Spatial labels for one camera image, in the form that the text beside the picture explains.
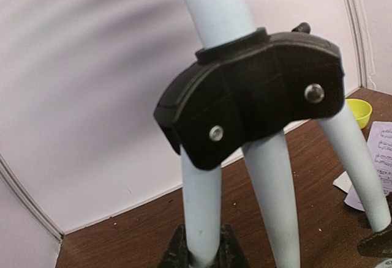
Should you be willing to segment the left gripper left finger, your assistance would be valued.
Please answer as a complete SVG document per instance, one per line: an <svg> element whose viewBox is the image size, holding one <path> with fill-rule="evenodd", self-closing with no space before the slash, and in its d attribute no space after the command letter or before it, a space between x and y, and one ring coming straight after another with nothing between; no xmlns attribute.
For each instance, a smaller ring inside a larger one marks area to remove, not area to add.
<svg viewBox="0 0 392 268"><path fill-rule="evenodd" d="M186 244L186 229L178 225L165 250L158 268L189 268L189 251Z"/></svg>

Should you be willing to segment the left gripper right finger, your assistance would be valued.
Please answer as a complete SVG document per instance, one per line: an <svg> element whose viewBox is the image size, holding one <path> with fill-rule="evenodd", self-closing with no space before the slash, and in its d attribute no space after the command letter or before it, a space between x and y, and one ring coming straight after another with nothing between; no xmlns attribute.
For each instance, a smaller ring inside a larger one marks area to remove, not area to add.
<svg viewBox="0 0 392 268"><path fill-rule="evenodd" d="M230 225L220 228L220 245L214 267L246 268L248 261Z"/></svg>

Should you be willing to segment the light blue music stand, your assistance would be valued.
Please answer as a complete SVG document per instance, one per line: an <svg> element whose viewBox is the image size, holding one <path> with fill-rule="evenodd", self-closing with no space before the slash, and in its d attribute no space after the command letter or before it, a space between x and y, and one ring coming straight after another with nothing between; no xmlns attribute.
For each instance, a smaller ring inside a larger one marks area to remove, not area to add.
<svg viewBox="0 0 392 268"><path fill-rule="evenodd" d="M278 267L299 267L300 240L284 127L315 119L383 234L390 208L345 101L339 48L307 23L269 34L244 0L184 0L203 47L160 98L154 118L181 157L189 267L214 267L221 242L221 163L241 149Z"/></svg>

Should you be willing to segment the purple sheet music page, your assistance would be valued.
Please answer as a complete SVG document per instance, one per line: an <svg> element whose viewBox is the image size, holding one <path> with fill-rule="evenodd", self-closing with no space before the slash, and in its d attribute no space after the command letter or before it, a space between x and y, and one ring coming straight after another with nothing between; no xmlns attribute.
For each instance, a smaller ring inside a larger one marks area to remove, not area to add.
<svg viewBox="0 0 392 268"><path fill-rule="evenodd" d="M372 123L367 145L386 196L391 194L391 122Z"/></svg>

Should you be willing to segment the white sheet music page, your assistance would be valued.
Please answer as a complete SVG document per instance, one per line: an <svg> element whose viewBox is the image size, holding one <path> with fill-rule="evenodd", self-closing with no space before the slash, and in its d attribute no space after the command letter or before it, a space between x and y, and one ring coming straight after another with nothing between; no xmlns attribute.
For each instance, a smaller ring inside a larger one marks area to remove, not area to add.
<svg viewBox="0 0 392 268"><path fill-rule="evenodd" d="M352 187L352 181L346 171L340 174L334 181L333 185L345 193L348 193Z"/></svg>

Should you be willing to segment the yellow-green bowl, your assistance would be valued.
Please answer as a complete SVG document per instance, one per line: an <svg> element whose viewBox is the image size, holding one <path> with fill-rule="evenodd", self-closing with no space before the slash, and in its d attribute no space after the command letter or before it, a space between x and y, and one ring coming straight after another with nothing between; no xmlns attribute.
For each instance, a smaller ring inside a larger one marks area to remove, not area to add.
<svg viewBox="0 0 392 268"><path fill-rule="evenodd" d="M362 130L364 129L371 118L372 114L372 106L369 102L362 100L362 99L346 99L359 128Z"/></svg>

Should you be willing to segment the left aluminium corner post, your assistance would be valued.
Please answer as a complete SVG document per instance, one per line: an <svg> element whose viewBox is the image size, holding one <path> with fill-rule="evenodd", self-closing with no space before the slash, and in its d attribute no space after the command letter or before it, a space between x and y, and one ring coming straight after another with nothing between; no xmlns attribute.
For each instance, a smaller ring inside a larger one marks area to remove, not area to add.
<svg viewBox="0 0 392 268"><path fill-rule="evenodd" d="M17 200L27 209L30 215L36 219L41 227L46 230L60 244L64 239L64 232L56 223L43 211L34 198L29 194L27 189L19 181L11 167L1 155L1 178L16 196Z"/></svg>

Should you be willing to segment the aluminium corner post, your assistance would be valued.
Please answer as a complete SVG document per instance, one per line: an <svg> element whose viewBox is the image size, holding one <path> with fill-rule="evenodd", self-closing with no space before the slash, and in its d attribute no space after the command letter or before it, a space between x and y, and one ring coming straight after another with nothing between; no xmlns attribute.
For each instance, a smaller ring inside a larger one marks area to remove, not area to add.
<svg viewBox="0 0 392 268"><path fill-rule="evenodd" d="M374 53L363 0L344 0L356 52L361 87L377 89Z"/></svg>
<svg viewBox="0 0 392 268"><path fill-rule="evenodd" d="M34 198L29 194L27 189L19 181L11 167L1 155L1 178L16 196L17 200L27 209L30 215L36 219L41 227L46 230L60 244L64 239L64 232L56 223L43 211Z"/></svg>

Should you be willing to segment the right aluminium corner post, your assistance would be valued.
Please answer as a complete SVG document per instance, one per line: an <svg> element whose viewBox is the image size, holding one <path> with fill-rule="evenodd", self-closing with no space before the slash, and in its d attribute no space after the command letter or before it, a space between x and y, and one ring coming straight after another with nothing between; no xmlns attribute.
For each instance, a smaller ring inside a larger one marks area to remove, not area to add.
<svg viewBox="0 0 392 268"><path fill-rule="evenodd" d="M356 52L361 87L377 89L374 53L363 0L344 0Z"/></svg>

